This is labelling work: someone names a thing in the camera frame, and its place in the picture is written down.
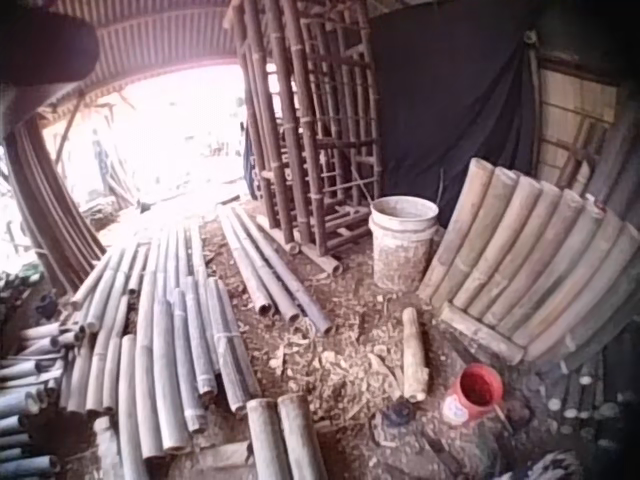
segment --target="bamboo pole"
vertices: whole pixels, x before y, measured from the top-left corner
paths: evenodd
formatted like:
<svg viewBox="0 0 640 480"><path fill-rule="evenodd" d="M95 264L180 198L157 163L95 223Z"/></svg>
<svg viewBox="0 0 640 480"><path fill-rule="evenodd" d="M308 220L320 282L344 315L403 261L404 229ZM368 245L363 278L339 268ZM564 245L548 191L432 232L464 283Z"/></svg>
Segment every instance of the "bamboo pole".
<svg viewBox="0 0 640 480"><path fill-rule="evenodd" d="M526 225L506 254L496 272L484 286L467 312L475 318L483 318L496 299L510 285L520 268L525 264L536 244L549 226L553 213L560 202L560 190L547 182L540 182L542 192Z"/></svg>
<svg viewBox="0 0 640 480"><path fill-rule="evenodd" d="M527 346L527 360L535 360L544 353L549 335L556 330L549 330L549 327L562 315L596 272L613 246L621 227L620 219L613 212L608 212L587 248L577 249L579 256L576 257L575 263L563 269L554 278L553 283L546 289L542 302L536 305L535 313L513 334L511 338L514 342Z"/></svg>
<svg viewBox="0 0 640 480"><path fill-rule="evenodd" d="M191 356L196 374L196 384L201 395L215 395L218 393L216 377L211 365L209 347L205 340L205 330L202 324L202 314L198 303L198 290L193 277L187 277L185 283L185 299L187 303L187 322Z"/></svg>
<svg viewBox="0 0 640 480"><path fill-rule="evenodd" d="M418 289L418 295L423 300L431 300L467 238L489 188L493 172L494 167L489 162L480 158L471 159L467 178L449 227Z"/></svg>
<svg viewBox="0 0 640 480"><path fill-rule="evenodd" d="M136 349L135 335L127 335L122 339L118 380L118 426L122 470L125 480L145 480L149 478L142 457L138 431L139 415L135 396Z"/></svg>
<svg viewBox="0 0 640 480"><path fill-rule="evenodd" d="M440 320L502 357L509 365L515 365L524 356L524 349L486 325L471 318L449 302L440 311Z"/></svg>
<svg viewBox="0 0 640 480"><path fill-rule="evenodd" d="M425 359L422 332L415 308L406 308L402 312L403 325L403 363L404 396L412 403L427 398L429 369Z"/></svg>
<svg viewBox="0 0 640 480"><path fill-rule="evenodd" d="M307 397L289 394L278 398L282 432L294 479L327 480L320 445L313 428Z"/></svg>
<svg viewBox="0 0 640 480"><path fill-rule="evenodd" d="M140 448L146 460L164 455L153 383L153 303L160 239L154 238L142 281L136 325L135 391Z"/></svg>
<svg viewBox="0 0 640 480"><path fill-rule="evenodd" d="M555 241L552 242L554 245L561 244L559 250L551 252L548 257L545 255L547 258L553 257L553 259L549 261L546 267L541 269L538 279L531 283L531 287L526 294L505 315L505 318L496 329L498 332L505 335L513 335L527 322L540 307L540 304L544 302L546 295L555 290L558 283L566 277L579 261L583 252L591 243L603 217L602 210L593 203L587 202L584 205L582 213L573 228L570 229L570 233L568 235L565 234L562 239L554 238ZM510 291L507 289L503 296L509 293Z"/></svg>
<svg viewBox="0 0 640 480"><path fill-rule="evenodd" d="M175 293L173 335L176 344L176 368L184 420L187 430L191 434L202 433L207 425L207 417L198 399L198 382L189 340L187 305L182 290L178 290Z"/></svg>
<svg viewBox="0 0 640 480"><path fill-rule="evenodd" d="M453 299L456 307L466 310L478 296L524 229L540 193L541 187L536 180L525 176L518 179L493 237Z"/></svg>
<svg viewBox="0 0 640 480"><path fill-rule="evenodd" d="M602 228L606 227L605 222L603 222ZM602 298L607 289L620 275L625 265L631 260L639 244L640 235L638 231L631 225L624 224L619 230L615 241L604 242L601 246L601 248L605 250L606 245L609 245L609 249L604 253L604 259L602 259L602 256L596 258L590 255L590 252L593 251L591 247L587 250L583 260L576 266L571 276L566 280L566 282L572 280L578 282L578 285L575 285L575 290L570 290L568 284L563 284L559 288L561 294L566 295L561 297L563 301L569 299L573 292L577 291L579 293L573 296L573 300L566 300L567 303L569 301L571 303L565 307L562 314L557 317L557 320L529 344L526 355L528 358L532 360L540 359L555 343L561 341L564 335L569 333L573 327L579 325L584 315ZM598 262L599 266L594 269L592 265L594 263L597 265Z"/></svg>
<svg viewBox="0 0 640 480"><path fill-rule="evenodd" d="M153 307L153 383L163 449L183 453L189 448L189 432L180 402L171 308L162 298Z"/></svg>
<svg viewBox="0 0 640 480"><path fill-rule="evenodd" d="M289 293L284 289L278 278L273 274L267 262L264 261L257 248L249 240L249 236L243 230L236 216L230 210L222 210L220 215L225 215L231 224L231 228L235 231L241 246L249 256L250 261L258 273L263 285L266 287L271 298L273 298L278 311L282 318L289 323L295 322L300 318L300 310L291 299Z"/></svg>
<svg viewBox="0 0 640 480"><path fill-rule="evenodd" d="M436 309L456 295L478 263L509 205L517 180L513 172L502 167L496 168L473 225L455 261L431 299L431 304Z"/></svg>
<svg viewBox="0 0 640 480"><path fill-rule="evenodd" d="M267 239L260 233L258 227L249 219L246 212L241 209L235 209L242 224L246 227L249 235L254 240L261 253L271 264L273 269L279 275L280 279L287 286L289 291L296 297L296 300L300 303L304 309L307 317L313 323L316 331L321 335L326 334L331 329L331 320L327 318L326 314L320 308L320 305L309 295L309 292L304 287L302 282L291 273L289 267L280 258L278 252L269 244Z"/></svg>
<svg viewBox="0 0 640 480"><path fill-rule="evenodd" d="M238 267L238 270L240 270L240 275L242 275L244 284L247 287L247 292L253 302L254 310L260 316L264 317L269 315L273 309L273 305L271 304L269 294L262 284L256 269L251 263L249 256L242 248L229 219L225 215L220 215L220 223L222 224L224 236L227 239L229 248L231 249L231 254L236 261L236 266Z"/></svg>
<svg viewBox="0 0 640 480"><path fill-rule="evenodd" d="M258 478L291 479L276 401L269 398L250 400L247 414Z"/></svg>

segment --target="black fabric curtain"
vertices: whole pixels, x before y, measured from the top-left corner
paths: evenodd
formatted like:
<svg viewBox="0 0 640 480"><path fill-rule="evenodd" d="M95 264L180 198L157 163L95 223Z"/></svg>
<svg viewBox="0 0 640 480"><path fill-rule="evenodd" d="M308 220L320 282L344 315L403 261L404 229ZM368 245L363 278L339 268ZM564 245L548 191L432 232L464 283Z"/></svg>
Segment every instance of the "black fabric curtain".
<svg viewBox="0 0 640 480"><path fill-rule="evenodd" d="M435 201L446 226L474 156L531 173L530 0L452 0L372 20L385 195Z"/></svg>

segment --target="dirty plastic bucket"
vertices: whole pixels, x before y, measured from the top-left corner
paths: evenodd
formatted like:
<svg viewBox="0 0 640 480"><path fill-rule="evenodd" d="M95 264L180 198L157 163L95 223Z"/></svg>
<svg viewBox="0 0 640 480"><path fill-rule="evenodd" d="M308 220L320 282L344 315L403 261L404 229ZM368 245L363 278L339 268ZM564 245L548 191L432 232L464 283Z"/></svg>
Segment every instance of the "dirty plastic bucket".
<svg viewBox="0 0 640 480"><path fill-rule="evenodd" d="M502 379L487 365L472 363L451 386L442 403L442 417L452 425L463 425L493 412L502 402Z"/></svg>
<svg viewBox="0 0 640 480"><path fill-rule="evenodd" d="M438 207L417 197L384 197L371 204L373 279L393 292L414 292L429 261Z"/></svg>

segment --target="white bucket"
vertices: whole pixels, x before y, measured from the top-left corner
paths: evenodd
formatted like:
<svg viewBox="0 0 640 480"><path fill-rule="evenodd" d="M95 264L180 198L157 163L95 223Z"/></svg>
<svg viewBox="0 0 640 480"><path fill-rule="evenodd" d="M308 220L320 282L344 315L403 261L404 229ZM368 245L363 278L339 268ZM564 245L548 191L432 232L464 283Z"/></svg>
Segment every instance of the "white bucket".
<svg viewBox="0 0 640 480"><path fill-rule="evenodd" d="M384 289L414 292L428 266L438 207L417 197L385 197L371 204L373 279Z"/></svg>

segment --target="red plastic cup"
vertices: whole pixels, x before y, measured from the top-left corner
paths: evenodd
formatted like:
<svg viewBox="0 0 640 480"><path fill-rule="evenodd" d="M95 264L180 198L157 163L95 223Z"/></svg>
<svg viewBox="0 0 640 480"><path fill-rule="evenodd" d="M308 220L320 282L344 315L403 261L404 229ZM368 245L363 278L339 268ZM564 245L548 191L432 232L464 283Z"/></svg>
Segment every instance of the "red plastic cup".
<svg viewBox="0 0 640 480"><path fill-rule="evenodd" d="M498 372L481 363L462 371L442 403L442 417L452 425L463 425L493 412L502 402L504 387Z"/></svg>

